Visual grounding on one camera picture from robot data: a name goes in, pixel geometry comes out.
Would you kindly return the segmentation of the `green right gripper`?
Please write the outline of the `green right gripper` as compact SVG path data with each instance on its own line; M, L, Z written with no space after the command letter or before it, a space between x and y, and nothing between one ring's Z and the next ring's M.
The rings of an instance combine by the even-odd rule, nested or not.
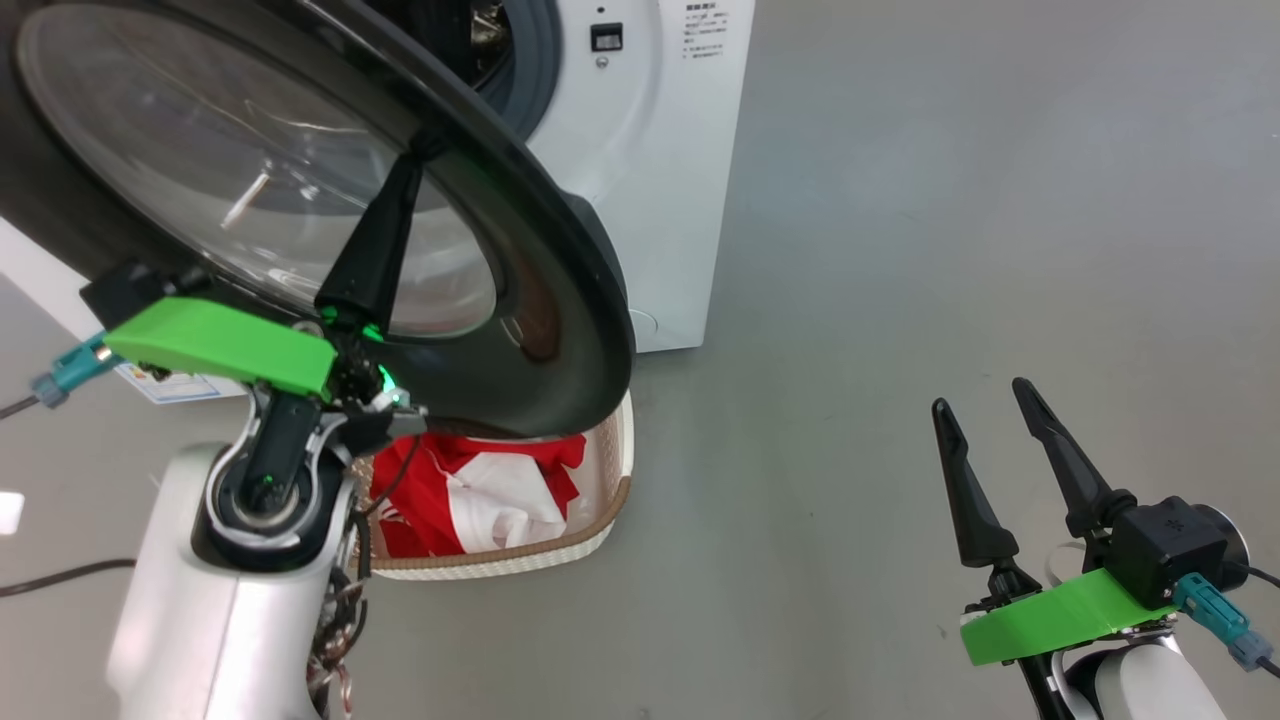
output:
M1073 434L1027 378L1012 380L1028 432L1039 441L1068 507L1071 537L1085 539L1114 527L1137 497L1112 488ZM1107 571L1094 570L1044 588L1018 565L1010 530L991 507L969 462L969 443L945 398L932 404L932 421L960 564L993 568L988 597L966 606L960 637L970 665L1015 665L1042 719L1098 719L1100 711L1068 684L1066 651L1114 635L1160 626L1174 609L1147 609Z

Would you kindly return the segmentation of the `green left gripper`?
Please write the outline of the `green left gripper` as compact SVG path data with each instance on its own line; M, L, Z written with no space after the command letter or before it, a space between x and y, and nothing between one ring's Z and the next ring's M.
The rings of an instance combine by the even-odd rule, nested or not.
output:
M426 165L440 151L436 133L411 138L321 283L315 310L338 336L305 334L206 299L165 297L109 331L105 346L136 366L237 380L266 404L301 405L301 416L284 424L311 452L342 446L364 456L422 434L425 410L387 387L361 336L390 333Z

